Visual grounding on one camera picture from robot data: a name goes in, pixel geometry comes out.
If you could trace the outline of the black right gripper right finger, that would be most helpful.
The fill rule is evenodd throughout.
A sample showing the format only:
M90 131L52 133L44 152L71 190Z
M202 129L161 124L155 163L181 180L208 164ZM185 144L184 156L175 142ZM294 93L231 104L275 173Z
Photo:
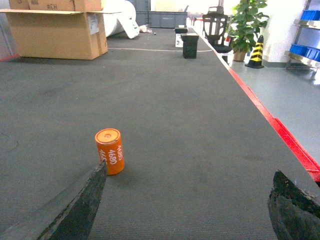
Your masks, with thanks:
M267 208L277 239L320 238L320 198L298 187L280 170L274 174Z

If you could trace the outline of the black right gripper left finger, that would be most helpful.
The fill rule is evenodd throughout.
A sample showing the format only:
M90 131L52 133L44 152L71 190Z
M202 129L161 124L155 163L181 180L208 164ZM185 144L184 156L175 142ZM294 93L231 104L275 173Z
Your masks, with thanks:
M0 234L2 240L86 240L107 179L106 163L85 173L22 222Z

